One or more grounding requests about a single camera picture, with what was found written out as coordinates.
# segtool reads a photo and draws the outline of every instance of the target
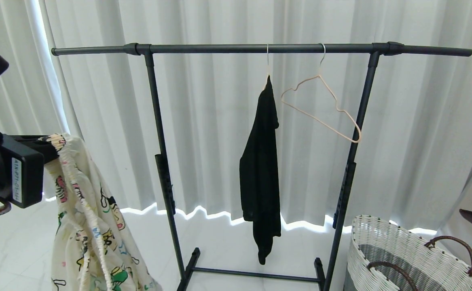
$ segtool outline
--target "woven basket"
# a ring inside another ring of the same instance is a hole
[[[427,242],[377,217],[355,217],[344,291],[472,291],[472,267],[435,248],[440,239],[464,245],[472,261],[471,248],[452,236]]]

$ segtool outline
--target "basket handle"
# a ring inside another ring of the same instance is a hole
[[[406,271],[401,269],[398,265],[395,265],[393,263],[389,263],[387,261],[373,261],[372,263],[369,263],[369,265],[367,265],[367,269],[370,270],[371,268],[375,268],[375,267],[378,267],[378,266],[385,266],[385,267],[390,267],[390,268],[395,269],[401,275],[403,275],[404,279],[408,282],[408,284],[410,285],[412,290],[417,291],[417,286],[415,286],[415,283],[412,280],[412,278],[410,278],[410,276],[408,276]]]
[[[435,238],[432,238],[430,241],[425,243],[425,247],[428,247],[429,249],[431,249],[432,247],[435,247],[435,243],[441,239],[451,239],[453,241],[456,241],[457,243],[460,243],[466,248],[466,250],[469,252],[469,257],[471,258],[471,267],[466,272],[466,274],[472,277],[472,249],[471,247],[467,243],[465,243],[463,240],[460,240],[454,236],[436,236]]]

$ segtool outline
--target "marble floor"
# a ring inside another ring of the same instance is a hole
[[[156,208],[146,213],[124,210],[125,220],[148,265],[150,274],[165,291],[176,290],[179,272],[165,212]],[[49,291],[51,284],[51,251],[57,228],[56,201],[42,201],[27,209],[14,207],[0,216],[0,291]],[[231,225],[227,216],[207,219],[198,211],[189,219],[177,214],[182,256],[187,264],[195,247],[201,250],[197,266],[241,271],[315,276],[313,261],[321,258],[328,265],[332,229],[326,225],[321,232],[305,228],[283,230],[274,239],[267,263],[258,263],[257,247],[251,223]],[[345,260],[350,234],[344,234],[333,276],[332,291],[342,290]],[[188,291],[317,291],[317,284],[195,273]]]

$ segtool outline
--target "garment rack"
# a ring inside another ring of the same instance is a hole
[[[472,50],[466,48],[445,48],[437,46],[406,46],[398,42],[382,42],[372,44],[324,44],[326,53],[368,53],[369,63],[367,66],[367,75],[362,92],[362,99],[356,117],[356,123],[362,128],[367,103],[369,101],[370,91],[373,86],[373,79],[378,66],[380,55],[393,56],[406,54],[419,55],[450,55],[456,57],[469,57]],[[151,99],[153,103],[153,111],[155,113],[155,122],[157,125],[157,135],[160,146],[160,154],[155,155],[157,169],[164,195],[164,203],[167,211],[167,220],[171,230],[171,238],[175,247],[175,255],[180,271],[180,283],[177,291],[185,291],[191,279],[193,272],[206,272],[215,274],[229,274],[239,276],[252,276],[260,278],[274,278],[282,280],[295,280],[301,282],[317,283],[320,291],[329,291],[331,285],[334,264],[336,263],[338,247],[341,240],[343,223],[345,220],[345,212],[351,193],[351,186],[354,178],[356,163],[357,143],[351,143],[345,172],[343,174],[343,182],[341,186],[338,205],[334,213],[333,228],[335,229],[332,242],[330,261],[328,264],[327,276],[324,276],[324,270],[320,258],[316,258],[315,274],[316,278],[286,276],[267,273],[243,272],[222,269],[210,269],[197,267],[197,261],[200,256],[199,248],[195,248],[187,267],[184,267],[182,260],[182,251],[178,241],[175,218],[175,201],[173,200],[173,189],[171,186],[171,177],[169,175],[169,164],[167,162],[166,144],[164,140],[164,129],[162,126],[162,116],[160,113],[159,95],[157,91],[157,81],[155,78],[155,63],[153,62],[153,54],[156,53],[323,53],[324,48],[321,44],[125,44],[124,46],[93,46],[82,48],[52,48],[53,55],[88,55],[88,54],[107,54],[107,53],[126,53],[129,55],[143,55],[149,77],[149,86],[151,91]],[[354,129],[353,139],[358,138],[358,131]]]

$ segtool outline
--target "label sticker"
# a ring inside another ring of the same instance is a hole
[[[13,199],[22,203],[22,161],[11,158],[11,184],[13,188]]]

